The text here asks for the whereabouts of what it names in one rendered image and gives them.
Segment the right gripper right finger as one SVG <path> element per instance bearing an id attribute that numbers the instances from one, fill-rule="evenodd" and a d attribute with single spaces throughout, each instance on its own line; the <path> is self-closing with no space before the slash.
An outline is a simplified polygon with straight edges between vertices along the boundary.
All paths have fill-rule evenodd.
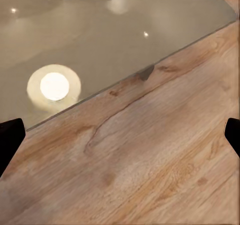
<path id="1" fill-rule="evenodd" d="M 224 135 L 240 157 L 240 119 L 229 118 Z"/>

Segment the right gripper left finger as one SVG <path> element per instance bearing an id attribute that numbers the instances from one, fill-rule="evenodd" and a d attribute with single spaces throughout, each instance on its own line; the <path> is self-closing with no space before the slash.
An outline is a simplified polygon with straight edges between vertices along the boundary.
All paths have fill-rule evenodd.
<path id="1" fill-rule="evenodd" d="M 21 118 L 0 124 L 0 177 L 25 137 L 25 127 Z"/>

